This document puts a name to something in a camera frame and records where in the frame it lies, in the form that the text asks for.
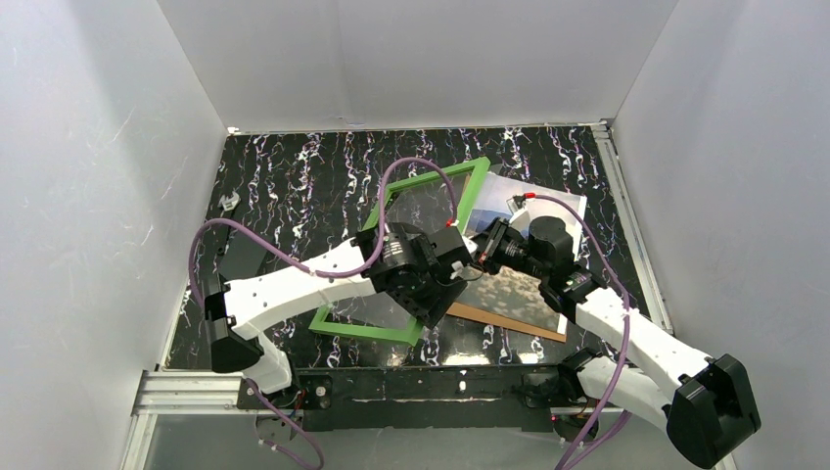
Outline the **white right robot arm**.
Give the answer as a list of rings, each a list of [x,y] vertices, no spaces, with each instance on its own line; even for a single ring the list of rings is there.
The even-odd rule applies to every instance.
[[[604,279],[576,262],[563,220],[540,216],[526,233],[498,217],[472,238],[475,264],[489,274],[508,267],[538,281],[544,302],[570,322],[624,354],[626,365],[602,354],[576,353],[561,374],[583,396],[609,402],[664,429],[690,463],[711,469],[761,429],[761,416],[744,364],[696,350],[662,330]]]

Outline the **clear acrylic sheet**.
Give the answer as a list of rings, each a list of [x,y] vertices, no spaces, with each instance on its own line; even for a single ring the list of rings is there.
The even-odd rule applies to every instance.
[[[384,209],[385,218],[367,222],[350,241],[366,260],[376,246],[381,247],[379,255],[360,276],[371,283],[376,293],[391,299],[423,327],[417,317],[420,308],[415,294],[424,284],[426,263],[416,246],[417,240],[450,226],[466,236],[464,229],[472,209],[462,202],[473,203],[483,183],[484,172],[473,168],[449,170],[446,179],[432,171],[396,181],[384,190],[381,202],[373,210],[378,217],[380,209]],[[465,268],[461,276],[470,283],[467,272],[476,267],[474,254],[473,266]]]

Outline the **landscape photo print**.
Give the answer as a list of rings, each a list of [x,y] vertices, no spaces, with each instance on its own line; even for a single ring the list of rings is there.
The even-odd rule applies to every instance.
[[[587,198],[488,174],[473,204],[465,235],[476,241],[484,275],[472,281],[448,314],[564,342],[568,320],[539,293],[541,278],[564,261],[564,245],[546,244],[543,228],[572,242],[576,259]]]

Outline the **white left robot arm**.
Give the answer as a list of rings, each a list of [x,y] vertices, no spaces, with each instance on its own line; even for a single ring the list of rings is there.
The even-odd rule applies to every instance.
[[[265,336],[274,324],[345,299],[384,295],[433,328],[468,285],[476,244],[456,227],[426,233],[408,223],[357,232],[300,266],[231,280],[206,296],[209,367],[241,373],[272,394],[291,386],[287,355]]]

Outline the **green picture frame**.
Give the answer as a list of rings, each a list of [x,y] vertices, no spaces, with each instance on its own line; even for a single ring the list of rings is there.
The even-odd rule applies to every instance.
[[[400,159],[385,171],[376,207],[351,245],[373,263],[358,275],[372,293],[330,299],[317,309],[310,331],[341,338],[415,345],[435,327],[466,288],[460,274],[474,247],[463,238],[490,167],[486,157],[395,181]]]

